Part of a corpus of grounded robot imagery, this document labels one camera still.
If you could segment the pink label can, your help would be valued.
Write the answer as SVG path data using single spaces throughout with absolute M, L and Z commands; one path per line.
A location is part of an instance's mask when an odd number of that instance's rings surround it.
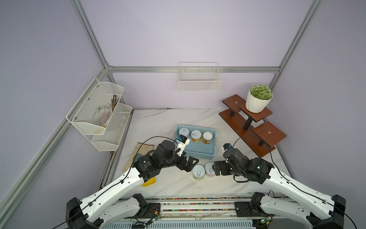
M 206 165 L 205 165 L 205 174 L 208 176 L 208 177 L 215 177 L 215 171 L 214 171 L 214 162 L 208 162 Z
M 179 129 L 179 132 L 178 132 L 178 135 L 183 135 L 185 136 L 186 138 L 189 138 L 189 135 L 190 135 L 190 131 L 187 129 L 187 128 L 181 128 Z

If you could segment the yellow label can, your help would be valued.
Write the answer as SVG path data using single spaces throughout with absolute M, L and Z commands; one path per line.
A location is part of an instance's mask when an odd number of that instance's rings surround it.
M 198 143 L 200 142 L 202 139 L 202 133 L 199 131 L 199 130 L 193 130 L 191 132 L 191 140 L 194 142 L 194 143 Z

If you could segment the yellow tall can white lid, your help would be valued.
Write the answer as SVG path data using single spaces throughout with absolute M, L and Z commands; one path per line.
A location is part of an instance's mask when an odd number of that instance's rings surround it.
M 202 135 L 202 141 L 204 144 L 208 145 L 211 143 L 213 139 L 213 134 L 211 132 L 204 132 L 203 135 Z

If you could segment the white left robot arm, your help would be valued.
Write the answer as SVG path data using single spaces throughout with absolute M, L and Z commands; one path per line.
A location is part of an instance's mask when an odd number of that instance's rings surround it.
M 161 170 L 177 167 L 190 172 L 199 159 L 187 157 L 184 151 L 189 140 L 174 143 L 168 140 L 155 150 L 138 158 L 115 181 L 82 200 L 73 198 L 66 205 L 66 223 L 69 229 L 102 229 L 121 219 L 141 218 L 149 204 L 142 194 L 134 194 L 124 202 L 119 200 L 128 192 L 159 175 Z

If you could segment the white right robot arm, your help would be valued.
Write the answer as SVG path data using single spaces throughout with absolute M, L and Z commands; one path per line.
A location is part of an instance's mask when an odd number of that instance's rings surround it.
M 282 201 L 255 192 L 249 202 L 254 214 L 278 215 L 300 222 L 311 229 L 342 229 L 346 200 L 340 195 L 329 196 L 296 181 L 274 164 L 256 157 L 249 159 L 230 144 L 224 146 L 224 160 L 215 161 L 212 168 L 217 176 L 244 177 L 276 189 L 293 201 Z

